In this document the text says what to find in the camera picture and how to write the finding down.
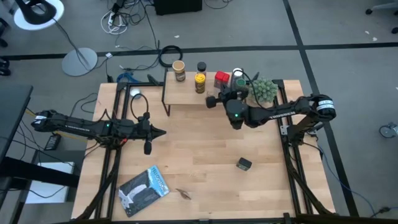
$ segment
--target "red box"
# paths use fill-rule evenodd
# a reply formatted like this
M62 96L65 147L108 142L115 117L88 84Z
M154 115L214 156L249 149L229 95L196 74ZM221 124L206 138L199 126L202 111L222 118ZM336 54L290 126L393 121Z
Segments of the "red box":
M218 71L216 73L214 79L214 87L221 88L221 84L228 85L228 82L229 82L229 74L221 71Z

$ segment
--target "jar lid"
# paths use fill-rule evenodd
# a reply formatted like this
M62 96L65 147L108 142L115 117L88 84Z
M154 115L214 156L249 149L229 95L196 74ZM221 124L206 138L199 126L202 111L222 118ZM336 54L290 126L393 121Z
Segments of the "jar lid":
M202 73L198 73L195 75L195 82L197 82L198 84L202 84L204 83L206 80L206 76Z
M239 78L235 82L236 82L236 84L238 86L245 86L246 85L246 81L243 78Z
M206 71L206 63L205 62L198 63L198 71L200 71L200 72Z
M173 62L173 69L175 72L182 73L182 72L184 72L184 68L185 68L185 64L183 61L176 60L175 62Z
M242 71L242 68L235 68L234 70L232 70L232 75L234 77L241 77L243 75Z

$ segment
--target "green plant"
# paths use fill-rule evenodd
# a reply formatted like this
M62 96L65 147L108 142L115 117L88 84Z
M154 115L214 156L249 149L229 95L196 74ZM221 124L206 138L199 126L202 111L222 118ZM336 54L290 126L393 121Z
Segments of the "green plant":
M249 97L253 101L256 101L254 97L254 91L256 91L256 96L259 103L263 102L272 103L274 101L274 97L278 92L278 85L273 83L271 80L267 80L265 78L259 78L253 81L253 86L252 85L249 86Z

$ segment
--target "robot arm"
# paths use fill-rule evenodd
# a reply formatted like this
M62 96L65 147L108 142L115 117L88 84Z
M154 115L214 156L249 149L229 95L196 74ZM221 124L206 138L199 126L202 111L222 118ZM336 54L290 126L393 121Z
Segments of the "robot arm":
M102 146L111 148L120 147L121 142L125 139L142 139L146 141L145 154L150 154L150 142L166 132L153 127L149 122L149 117L148 112L144 113L138 118L136 124L128 119L88 121L66 116L54 110L45 110L37 113L36 119L31 125L35 131L64 131L88 139L95 139Z
M241 129L243 123L250 128L256 128L272 119L304 114L306 117L299 124L287 128L289 141L299 144L304 134L317 123L331 121L336 117L333 100L326 95L302 96L296 101L270 108L247 105L244 102L247 95L245 91L236 91L224 86L218 98L214 96L206 98L206 105L208 108L213 108L217 103L223 103L234 129Z

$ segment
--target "black bottle cap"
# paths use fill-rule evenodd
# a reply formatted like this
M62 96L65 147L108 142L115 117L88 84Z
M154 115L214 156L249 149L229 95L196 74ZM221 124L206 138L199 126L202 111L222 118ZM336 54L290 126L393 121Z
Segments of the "black bottle cap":
M199 71L199 72L204 72L204 71L206 71L206 63L205 63L205 62L199 62L199 63L198 63L198 71Z

